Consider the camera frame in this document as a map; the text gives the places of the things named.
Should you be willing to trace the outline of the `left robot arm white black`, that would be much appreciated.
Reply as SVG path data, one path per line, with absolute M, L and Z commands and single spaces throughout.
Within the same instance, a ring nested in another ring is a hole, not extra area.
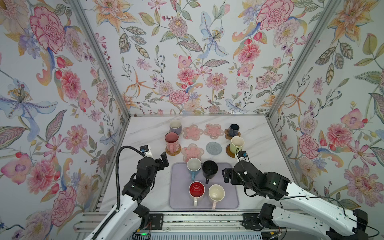
M 137 171 L 121 189 L 120 156 L 123 150 L 132 150 L 142 158 L 138 161 Z M 169 166 L 167 153 L 163 152 L 154 159 L 148 145 L 136 149 L 122 146 L 115 160 L 117 203 L 107 216 L 86 237 L 87 240 L 119 240 L 127 239 L 130 234 L 146 228 L 150 224 L 150 210 L 142 205 L 142 201 L 155 186 L 155 178 L 159 171 Z

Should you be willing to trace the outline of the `brown paw print coaster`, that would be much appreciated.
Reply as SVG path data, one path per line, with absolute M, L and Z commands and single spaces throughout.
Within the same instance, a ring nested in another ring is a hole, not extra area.
M 240 137 L 241 136 L 241 132 L 238 132 L 236 137 Z M 225 129 L 225 138 L 227 140 L 231 140 L 233 138 L 233 136 L 230 135 L 230 129 Z

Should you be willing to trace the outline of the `white mug grey handle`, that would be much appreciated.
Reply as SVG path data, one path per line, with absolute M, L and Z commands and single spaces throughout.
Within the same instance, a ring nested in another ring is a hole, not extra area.
M 179 136 L 182 134 L 182 122 L 180 120 L 172 120 L 169 128 L 170 133 L 176 133 Z

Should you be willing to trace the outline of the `round blue woven coaster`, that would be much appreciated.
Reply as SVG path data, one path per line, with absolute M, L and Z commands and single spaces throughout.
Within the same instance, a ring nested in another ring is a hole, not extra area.
M 209 154 L 216 156 L 222 152 L 223 148 L 217 142 L 209 142 L 206 145 L 206 150 Z

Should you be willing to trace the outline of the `black mug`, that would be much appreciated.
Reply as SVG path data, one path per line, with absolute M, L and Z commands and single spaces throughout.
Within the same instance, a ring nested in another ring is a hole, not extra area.
M 214 161 L 205 161 L 202 165 L 203 176 L 206 179 L 205 184 L 208 184 L 210 179 L 213 179 L 218 172 L 218 165 Z

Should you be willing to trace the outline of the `cream mug pink handle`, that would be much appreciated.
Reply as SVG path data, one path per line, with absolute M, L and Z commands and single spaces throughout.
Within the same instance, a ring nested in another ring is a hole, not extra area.
M 208 191 L 209 199 L 212 202 L 212 210 L 215 210 L 217 203 L 225 198 L 226 192 L 221 185 L 212 185 Z

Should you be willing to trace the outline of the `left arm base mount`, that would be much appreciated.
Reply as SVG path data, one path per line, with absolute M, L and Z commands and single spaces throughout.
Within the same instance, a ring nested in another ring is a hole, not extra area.
M 164 214 L 150 213 L 150 209 L 142 205 L 139 205 L 134 213 L 141 219 L 138 231 L 163 229 Z

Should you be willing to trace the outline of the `pink flower coaster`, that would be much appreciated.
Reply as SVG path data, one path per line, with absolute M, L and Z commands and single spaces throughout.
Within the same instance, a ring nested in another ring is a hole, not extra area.
M 219 124 L 206 124 L 206 128 L 204 129 L 203 133 L 213 140 L 216 140 L 225 134 L 224 130 Z
M 204 131 L 197 125 L 191 125 L 183 128 L 183 138 L 186 140 L 198 141 L 203 133 Z
M 196 144 L 190 144 L 188 147 L 182 148 L 181 153 L 183 155 L 183 161 L 187 163 L 193 158 L 201 160 L 205 151 Z

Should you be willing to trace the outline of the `small dark navy mug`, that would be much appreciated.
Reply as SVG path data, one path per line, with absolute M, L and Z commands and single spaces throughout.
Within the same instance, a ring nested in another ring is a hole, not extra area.
M 240 126 L 238 124 L 231 124 L 229 128 L 228 135 L 232 137 L 236 137 L 239 135 Z

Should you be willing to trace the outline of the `round woven cork coaster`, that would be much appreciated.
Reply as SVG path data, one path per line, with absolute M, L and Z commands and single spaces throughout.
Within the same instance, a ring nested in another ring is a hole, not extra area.
M 178 154 L 181 152 L 182 147 L 179 145 L 178 149 L 177 149 L 176 151 L 174 151 L 174 152 L 170 152 L 168 148 L 166 148 L 165 150 L 166 150 L 166 153 L 167 153 L 168 155 L 170 155 L 170 156 L 176 156 L 176 155 L 178 155 Z

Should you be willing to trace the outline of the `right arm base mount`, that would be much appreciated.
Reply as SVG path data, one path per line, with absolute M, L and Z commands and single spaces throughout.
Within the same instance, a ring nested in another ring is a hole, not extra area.
M 273 222 L 275 209 L 281 210 L 272 204 L 263 204 L 259 213 L 242 214 L 241 226 L 246 230 L 261 231 L 264 229 L 275 230 L 280 227 Z

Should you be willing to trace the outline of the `round wooden coaster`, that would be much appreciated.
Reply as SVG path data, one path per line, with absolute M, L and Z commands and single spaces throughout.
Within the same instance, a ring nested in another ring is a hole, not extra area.
M 232 144 L 227 145 L 226 153 L 231 158 L 237 158 L 238 152 L 240 152 L 243 148 L 238 146 L 233 146 Z

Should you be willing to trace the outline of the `white mug green handle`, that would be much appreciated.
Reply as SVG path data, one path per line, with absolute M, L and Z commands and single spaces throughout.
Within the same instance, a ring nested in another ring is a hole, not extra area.
M 245 145 L 245 140 L 239 136 L 232 137 L 230 143 L 230 152 L 236 154 L 241 151 Z

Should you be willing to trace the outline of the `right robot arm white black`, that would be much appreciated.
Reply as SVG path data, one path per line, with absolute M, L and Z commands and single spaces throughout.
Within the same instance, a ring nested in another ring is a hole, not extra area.
M 238 162 L 233 168 L 222 170 L 225 183 L 241 185 L 254 196 L 290 203 L 302 211 L 298 214 L 263 204 L 257 214 L 245 215 L 242 225 L 246 229 L 294 229 L 322 240 L 369 239 L 366 212 L 351 211 L 336 199 L 315 196 L 278 173 L 263 173 L 245 151 L 237 152 L 236 157 Z

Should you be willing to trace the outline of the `red interior white mug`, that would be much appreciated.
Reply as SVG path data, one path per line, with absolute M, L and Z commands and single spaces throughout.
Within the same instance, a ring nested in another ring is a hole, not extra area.
M 197 207 L 199 201 L 201 201 L 204 198 L 205 191 L 206 191 L 205 186 L 201 182 L 195 181 L 190 184 L 189 195 L 193 201 L 194 207 Z

